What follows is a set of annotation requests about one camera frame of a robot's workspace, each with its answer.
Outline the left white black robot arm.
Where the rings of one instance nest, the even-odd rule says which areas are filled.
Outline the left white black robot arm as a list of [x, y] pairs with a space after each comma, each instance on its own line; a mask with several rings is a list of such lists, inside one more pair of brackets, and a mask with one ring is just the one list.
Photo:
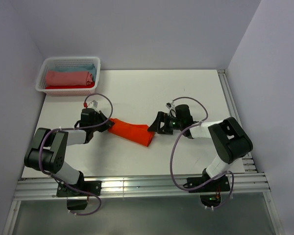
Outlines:
[[102, 111], [84, 108], [73, 128], [38, 128], [25, 154], [24, 165], [67, 184], [73, 195], [81, 195], [86, 190], [84, 175], [65, 162], [66, 148], [87, 144], [95, 132], [105, 132], [114, 124]]

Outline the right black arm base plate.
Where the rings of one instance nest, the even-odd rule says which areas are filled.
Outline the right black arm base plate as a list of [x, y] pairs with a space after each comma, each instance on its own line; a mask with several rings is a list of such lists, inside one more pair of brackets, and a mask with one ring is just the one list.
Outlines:
[[[203, 184], [207, 180], [208, 178], [206, 176], [189, 177], [187, 178], [187, 183], [185, 183], [183, 187], [195, 188]], [[190, 193], [208, 193], [208, 192], [224, 192], [224, 191], [230, 191], [230, 183], [226, 176], [222, 176], [216, 180], [213, 180], [199, 189], [190, 191]]]

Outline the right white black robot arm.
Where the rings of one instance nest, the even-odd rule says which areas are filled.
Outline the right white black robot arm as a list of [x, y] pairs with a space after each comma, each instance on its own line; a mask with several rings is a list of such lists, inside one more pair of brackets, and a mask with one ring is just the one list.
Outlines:
[[208, 191], [214, 190], [219, 185], [221, 177], [232, 174], [229, 171], [231, 165], [252, 151], [252, 141], [234, 117], [215, 122], [194, 121], [187, 104], [174, 106], [168, 103], [167, 107], [169, 112], [159, 111], [147, 131], [164, 135], [172, 135], [174, 130], [180, 131], [170, 156], [170, 175], [177, 188], [188, 190], [178, 185], [173, 174], [174, 152], [182, 136], [189, 139], [211, 139], [217, 153], [213, 161], [204, 169], [202, 183], [195, 189], [204, 187]]

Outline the orange t-shirt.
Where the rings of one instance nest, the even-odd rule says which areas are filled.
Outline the orange t-shirt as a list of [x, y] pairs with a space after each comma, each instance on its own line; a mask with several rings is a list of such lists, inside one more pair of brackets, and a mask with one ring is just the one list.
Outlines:
[[149, 147], [155, 136], [154, 132], [148, 131], [146, 124], [127, 123], [117, 118], [112, 118], [111, 121], [114, 125], [108, 130], [110, 133], [142, 146]]

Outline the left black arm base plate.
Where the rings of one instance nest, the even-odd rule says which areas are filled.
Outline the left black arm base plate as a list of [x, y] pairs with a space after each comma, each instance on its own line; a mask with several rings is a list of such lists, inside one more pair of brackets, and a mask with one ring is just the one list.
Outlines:
[[85, 181], [81, 185], [59, 184], [56, 197], [100, 196], [102, 181]]

